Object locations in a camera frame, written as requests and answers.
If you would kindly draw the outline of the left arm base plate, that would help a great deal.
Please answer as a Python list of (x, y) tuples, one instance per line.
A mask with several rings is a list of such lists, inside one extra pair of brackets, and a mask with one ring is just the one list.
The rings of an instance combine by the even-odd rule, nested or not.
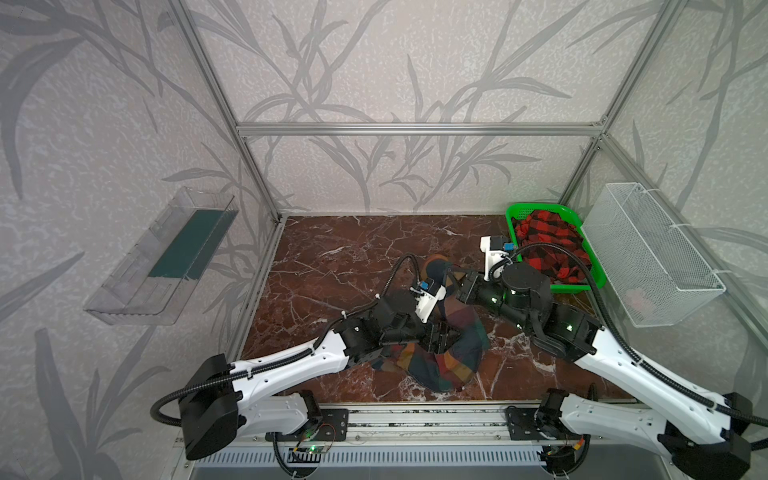
[(322, 408), (320, 420), (310, 419), (296, 433), (278, 434), (279, 442), (344, 441), (347, 438), (350, 411), (345, 408)]

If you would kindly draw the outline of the green plastic basket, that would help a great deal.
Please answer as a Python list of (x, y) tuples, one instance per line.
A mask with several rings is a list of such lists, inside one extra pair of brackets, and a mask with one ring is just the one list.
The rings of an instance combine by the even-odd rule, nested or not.
[[(579, 216), (570, 208), (559, 204), (547, 204), (547, 203), (516, 203), (509, 206), (506, 209), (505, 216), (510, 231), (510, 239), (513, 243), (518, 244), (518, 235), (515, 232), (515, 221), (523, 221), (534, 211), (547, 211), (553, 214), (557, 214), (561, 220), (574, 227), (575, 231), (583, 234), (583, 222)], [(597, 288), (602, 288), (607, 281), (606, 274), (602, 265), (597, 260), (594, 251), (585, 239), (582, 239), (580, 246), (586, 252), (590, 260), (590, 273), (592, 274)], [(586, 280), (579, 283), (564, 284), (562, 282), (551, 280), (552, 291), (559, 294), (577, 294), (583, 291), (589, 291), (590, 287)]]

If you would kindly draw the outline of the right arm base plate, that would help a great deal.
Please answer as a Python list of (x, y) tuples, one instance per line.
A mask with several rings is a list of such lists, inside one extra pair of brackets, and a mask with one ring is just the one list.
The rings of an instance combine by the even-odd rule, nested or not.
[(509, 405), (504, 418), (511, 440), (577, 443), (582, 436), (562, 425), (547, 426), (537, 419), (537, 406)]

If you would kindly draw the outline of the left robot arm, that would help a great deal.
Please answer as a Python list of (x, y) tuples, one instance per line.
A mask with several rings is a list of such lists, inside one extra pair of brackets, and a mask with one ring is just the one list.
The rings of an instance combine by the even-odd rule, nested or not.
[(373, 362), (399, 347), (442, 354), (460, 332), (409, 293), (384, 297), (339, 319), (317, 339), (251, 360), (206, 359), (178, 398), (185, 455), (210, 456), (248, 434), (297, 434), (321, 422), (309, 393), (281, 392), (310, 379)]

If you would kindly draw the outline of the multicolour plaid shirt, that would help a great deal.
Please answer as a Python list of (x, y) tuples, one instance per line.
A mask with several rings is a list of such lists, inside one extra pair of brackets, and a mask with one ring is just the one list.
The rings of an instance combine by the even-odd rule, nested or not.
[(371, 365), (376, 371), (402, 372), (425, 389), (436, 393), (461, 390), (479, 370), (490, 343), (475, 308), (456, 297), (461, 272), (447, 272), (453, 264), (439, 254), (430, 256), (420, 278), (446, 288), (428, 326), (431, 336), (421, 343), (391, 346)]

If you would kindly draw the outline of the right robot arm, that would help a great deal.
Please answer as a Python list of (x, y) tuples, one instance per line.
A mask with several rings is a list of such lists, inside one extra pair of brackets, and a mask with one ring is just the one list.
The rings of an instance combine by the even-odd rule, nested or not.
[(500, 261), (471, 271), (457, 298), (509, 320), (552, 356), (629, 393), (639, 409), (605, 404), (563, 390), (544, 396), (534, 421), (551, 437), (605, 437), (653, 452), (692, 479), (740, 479), (755, 449), (743, 436), (756, 424), (752, 404), (688, 382), (631, 349), (608, 321), (556, 303), (547, 277), (525, 263)]

